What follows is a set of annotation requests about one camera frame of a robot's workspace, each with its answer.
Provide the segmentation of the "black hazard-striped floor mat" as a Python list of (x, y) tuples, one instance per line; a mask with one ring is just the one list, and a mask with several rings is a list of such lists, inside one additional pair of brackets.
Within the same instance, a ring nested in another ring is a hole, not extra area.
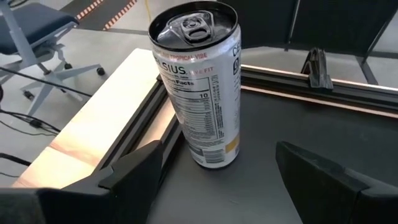
[(61, 11), (73, 15), (78, 29), (107, 31), (139, 0), (72, 0)]

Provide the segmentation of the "black folding divider screen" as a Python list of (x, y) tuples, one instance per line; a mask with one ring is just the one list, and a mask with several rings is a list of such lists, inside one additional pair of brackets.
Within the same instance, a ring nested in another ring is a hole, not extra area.
[(354, 55), (369, 84), (367, 59), (398, 11), (398, 0), (218, 0), (238, 13), (243, 47)]

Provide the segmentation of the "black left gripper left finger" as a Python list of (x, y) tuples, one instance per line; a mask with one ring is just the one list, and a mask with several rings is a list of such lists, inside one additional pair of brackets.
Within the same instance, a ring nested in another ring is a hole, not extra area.
[(62, 189), (0, 189), (0, 224), (145, 224), (163, 145), (149, 144)]

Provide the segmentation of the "white Celsius energy drink can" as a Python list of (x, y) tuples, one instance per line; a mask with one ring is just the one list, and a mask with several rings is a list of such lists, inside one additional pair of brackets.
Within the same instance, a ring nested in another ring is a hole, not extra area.
[(161, 12), (149, 26), (152, 54), (193, 159), (207, 169), (239, 153), (241, 28), (218, 1)]

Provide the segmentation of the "blue grey office chair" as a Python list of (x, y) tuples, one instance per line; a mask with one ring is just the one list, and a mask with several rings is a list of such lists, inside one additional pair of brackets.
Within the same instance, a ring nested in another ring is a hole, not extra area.
[(27, 111), (32, 116), (57, 88), (81, 101), (83, 92), (67, 87), (64, 80), (95, 70), (99, 76), (105, 74), (100, 64), (74, 68), (64, 57), (63, 44), (58, 41), (79, 22), (72, 15), (34, 2), (12, 8), (14, 0), (0, 0), (0, 55), (17, 55), (21, 59), (0, 66), (0, 85), (21, 70), (37, 66), (43, 72), (41, 79), (21, 88), (32, 102)]

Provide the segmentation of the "black triangular rail bracket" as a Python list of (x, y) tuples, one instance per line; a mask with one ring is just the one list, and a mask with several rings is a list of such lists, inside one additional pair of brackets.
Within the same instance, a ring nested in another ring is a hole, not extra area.
[(333, 90), (333, 82), (327, 74), (326, 55), (323, 49), (314, 47), (308, 52), (300, 73), (308, 75), (311, 88)]

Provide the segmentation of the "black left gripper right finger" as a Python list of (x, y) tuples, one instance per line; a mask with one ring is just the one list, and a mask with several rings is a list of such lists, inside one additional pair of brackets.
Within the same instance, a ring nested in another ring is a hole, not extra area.
[(398, 187), (285, 141), (275, 159), (303, 224), (398, 224)]

